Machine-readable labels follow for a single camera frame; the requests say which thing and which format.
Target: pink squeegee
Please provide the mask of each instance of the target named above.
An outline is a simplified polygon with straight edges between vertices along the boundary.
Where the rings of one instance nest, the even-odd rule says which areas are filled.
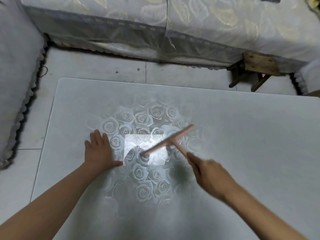
[[[189,133],[191,130],[194,129],[194,125],[191,124],[189,126],[187,126],[186,128],[178,131],[177,133],[174,133],[172,136],[169,136],[168,138],[166,138],[165,140],[159,142],[158,144],[156,144],[155,146],[151,147],[150,149],[140,153],[142,156],[147,156],[150,153],[154,152],[157,149],[160,149],[162,147],[167,147],[170,145],[174,145],[186,158],[188,158],[187,156],[187,151],[177,143],[177,139],[179,139],[180,137],[182,137],[183,135]]]

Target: white floor tile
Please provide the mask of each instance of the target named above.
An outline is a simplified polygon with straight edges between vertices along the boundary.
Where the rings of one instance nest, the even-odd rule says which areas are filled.
[[[18,150],[13,165],[0,171],[0,224],[31,199],[41,150]]]
[[[42,149],[49,122],[54,93],[62,77],[119,82],[146,82],[146,62],[51,48],[40,79],[37,98],[30,107],[20,136],[19,149]]]
[[[240,82],[236,85],[237,91],[251,92],[252,84],[256,84],[257,82],[258,78],[256,76],[250,77],[245,82]],[[271,76],[256,92],[297,95],[289,75]]]
[[[146,83],[236,91],[235,87],[229,88],[230,72],[225,69],[211,71],[208,68],[155,62],[146,63]]]

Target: right hand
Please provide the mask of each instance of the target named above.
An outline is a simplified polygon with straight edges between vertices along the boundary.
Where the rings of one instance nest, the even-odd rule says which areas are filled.
[[[213,197],[226,202],[226,196],[240,187],[220,163],[202,160],[190,152],[187,155],[197,183]]]

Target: person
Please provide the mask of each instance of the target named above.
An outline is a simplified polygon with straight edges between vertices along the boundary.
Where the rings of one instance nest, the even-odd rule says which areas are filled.
[[[105,133],[90,133],[85,141],[84,163],[0,226],[1,239],[49,240],[66,221],[90,183],[102,172],[119,167]],[[261,240],[302,240],[302,234],[268,210],[214,160],[202,160],[188,152],[200,187],[231,207]]]

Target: left hand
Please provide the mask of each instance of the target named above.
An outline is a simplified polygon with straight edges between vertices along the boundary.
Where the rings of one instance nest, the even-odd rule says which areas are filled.
[[[101,173],[113,167],[122,166],[121,161],[112,159],[112,149],[106,133],[102,136],[96,129],[94,133],[90,133],[90,141],[85,141],[84,163],[94,169],[100,170]]]

